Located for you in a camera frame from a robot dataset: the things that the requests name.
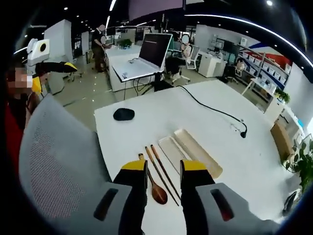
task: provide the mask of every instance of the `computer mouse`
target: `computer mouse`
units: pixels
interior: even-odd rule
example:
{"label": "computer mouse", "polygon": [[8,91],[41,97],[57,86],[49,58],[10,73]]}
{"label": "computer mouse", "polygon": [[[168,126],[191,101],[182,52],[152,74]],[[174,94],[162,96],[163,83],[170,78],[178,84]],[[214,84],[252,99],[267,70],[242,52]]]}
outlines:
{"label": "computer mouse", "polygon": [[129,121],[135,117],[135,111],[132,109],[119,108],[114,114],[113,118],[117,121]]}

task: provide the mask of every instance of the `red shirt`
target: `red shirt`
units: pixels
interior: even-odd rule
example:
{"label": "red shirt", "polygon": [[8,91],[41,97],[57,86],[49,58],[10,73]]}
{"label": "red shirt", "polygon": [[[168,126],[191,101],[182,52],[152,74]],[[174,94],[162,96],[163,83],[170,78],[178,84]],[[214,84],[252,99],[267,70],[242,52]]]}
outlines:
{"label": "red shirt", "polygon": [[9,103],[5,105],[5,134],[6,134],[6,149],[11,157],[14,171],[19,173],[19,154],[20,146],[23,137],[23,130],[17,124],[15,117],[12,115]]}

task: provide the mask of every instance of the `laptop screen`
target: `laptop screen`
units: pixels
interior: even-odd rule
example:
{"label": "laptop screen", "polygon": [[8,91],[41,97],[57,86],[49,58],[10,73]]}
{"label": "laptop screen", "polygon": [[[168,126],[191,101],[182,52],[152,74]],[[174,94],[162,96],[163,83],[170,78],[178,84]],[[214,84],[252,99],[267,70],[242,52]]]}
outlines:
{"label": "laptop screen", "polygon": [[139,57],[161,68],[171,38],[171,34],[146,34]]}

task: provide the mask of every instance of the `floor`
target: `floor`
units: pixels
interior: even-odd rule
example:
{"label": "floor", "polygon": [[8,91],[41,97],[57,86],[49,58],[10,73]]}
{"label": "floor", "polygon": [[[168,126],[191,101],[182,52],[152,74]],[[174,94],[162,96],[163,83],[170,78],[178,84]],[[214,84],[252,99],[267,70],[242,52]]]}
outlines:
{"label": "floor", "polygon": [[[92,131],[96,131],[94,110],[120,102],[124,99],[124,91],[113,92],[109,78],[105,73],[96,73],[92,66],[88,64],[83,66],[81,60],[78,58],[77,67],[83,72],[82,77],[75,77],[75,80],[65,80],[64,89],[55,94],[55,98],[69,111],[73,116],[80,120],[86,127]],[[182,75],[191,79],[190,83],[198,83],[208,80],[215,80],[216,78],[206,78],[194,70],[182,69]],[[184,79],[179,79],[174,83],[174,86],[185,85]],[[245,86],[241,83],[236,84],[235,82],[228,83],[228,85],[241,93]],[[141,95],[148,87],[139,86],[138,95]],[[136,97],[136,91],[134,88],[126,89],[125,99]],[[251,91],[247,91],[245,97],[250,100],[253,104],[260,104],[266,107],[266,103]]]}

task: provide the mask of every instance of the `potted plant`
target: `potted plant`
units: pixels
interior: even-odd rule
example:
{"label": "potted plant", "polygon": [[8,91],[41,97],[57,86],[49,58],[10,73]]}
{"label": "potted plant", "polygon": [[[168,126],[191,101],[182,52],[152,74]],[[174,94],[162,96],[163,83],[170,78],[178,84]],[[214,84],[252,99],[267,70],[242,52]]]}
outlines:
{"label": "potted plant", "polygon": [[285,101],[286,104],[290,102],[290,96],[286,92],[283,92],[281,89],[276,89],[275,94],[278,99]]}
{"label": "potted plant", "polygon": [[130,39],[124,39],[124,40],[119,41],[118,44],[121,48],[126,49],[126,48],[131,47],[132,42]]}
{"label": "potted plant", "polygon": [[309,146],[302,142],[299,148],[295,143],[293,150],[296,155],[293,159],[288,159],[284,167],[292,173],[299,173],[303,193],[307,186],[313,182],[313,140],[310,139]]}

